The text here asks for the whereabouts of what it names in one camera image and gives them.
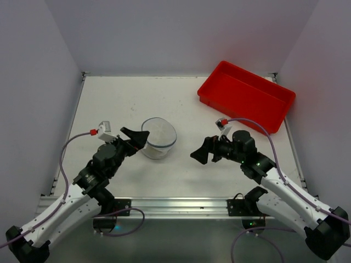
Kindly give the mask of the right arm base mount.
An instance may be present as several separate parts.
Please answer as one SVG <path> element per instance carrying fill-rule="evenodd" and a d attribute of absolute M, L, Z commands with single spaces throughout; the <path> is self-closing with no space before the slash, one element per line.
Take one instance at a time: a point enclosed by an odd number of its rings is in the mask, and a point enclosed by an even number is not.
<path fill-rule="evenodd" d="M 258 193 L 236 194 L 233 198 L 226 200 L 229 216 L 238 216 L 244 229 L 254 233 L 262 233 L 263 229 L 251 230 L 254 227 L 266 227 L 266 214 L 258 210 L 257 201 L 262 195 Z"/>

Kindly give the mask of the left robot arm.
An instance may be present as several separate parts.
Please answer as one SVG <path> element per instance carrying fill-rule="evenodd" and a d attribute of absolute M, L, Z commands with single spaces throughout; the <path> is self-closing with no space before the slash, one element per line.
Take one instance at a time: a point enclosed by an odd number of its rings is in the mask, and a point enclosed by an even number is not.
<path fill-rule="evenodd" d="M 149 131 L 120 130 L 124 140 L 114 136 L 108 122 L 82 136 L 98 136 L 104 143 L 92 159 L 70 184 L 64 174 L 64 193 L 48 208 L 22 227 L 12 226 L 6 233 L 6 243 L 19 262 L 45 262 L 50 256 L 50 246 L 66 231 L 87 218 L 117 217 L 128 215 L 133 207 L 126 201 L 115 200 L 106 187 L 125 158 L 143 149 Z"/>

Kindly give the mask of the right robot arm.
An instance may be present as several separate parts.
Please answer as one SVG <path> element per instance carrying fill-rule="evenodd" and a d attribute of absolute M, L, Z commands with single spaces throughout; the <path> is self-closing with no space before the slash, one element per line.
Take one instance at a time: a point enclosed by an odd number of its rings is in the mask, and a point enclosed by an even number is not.
<path fill-rule="evenodd" d="M 347 212 L 341 207 L 330 207 L 297 186 L 277 162 L 258 152 L 249 132 L 238 130 L 231 139 L 206 137 L 190 156 L 206 164 L 209 155 L 213 162 L 224 158 L 239 163 L 242 172 L 259 185 L 257 209 L 299 233 L 319 258 L 329 260 L 350 238 Z"/>

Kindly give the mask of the white mesh laundry bag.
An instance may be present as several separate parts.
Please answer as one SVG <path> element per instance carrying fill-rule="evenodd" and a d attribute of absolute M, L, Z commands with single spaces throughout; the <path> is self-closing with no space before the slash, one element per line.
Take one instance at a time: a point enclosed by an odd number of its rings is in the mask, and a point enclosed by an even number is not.
<path fill-rule="evenodd" d="M 177 141 L 175 128 L 167 120 L 153 117 L 145 120 L 141 125 L 142 131 L 149 131 L 142 153 L 150 159 L 159 160 L 167 156 Z"/>

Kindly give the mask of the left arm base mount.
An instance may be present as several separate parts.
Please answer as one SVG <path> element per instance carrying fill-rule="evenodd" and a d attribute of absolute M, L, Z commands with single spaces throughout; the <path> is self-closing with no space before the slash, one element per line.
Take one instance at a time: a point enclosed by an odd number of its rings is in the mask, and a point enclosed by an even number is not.
<path fill-rule="evenodd" d="M 122 199 L 114 199 L 112 203 L 107 206 L 104 206 L 99 215 L 102 217 L 94 218 L 93 219 L 93 228 L 97 232 L 107 232 L 111 233 L 113 230 L 118 229 L 117 226 L 117 217 L 118 216 L 129 216 L 130 211 L 123 211 L 118 215 L 109 215 L 105 216 L 106 214 L 111 214 L 113 212 L 127 209 L 131 207 L 131 200 L 122 198 Z"/>

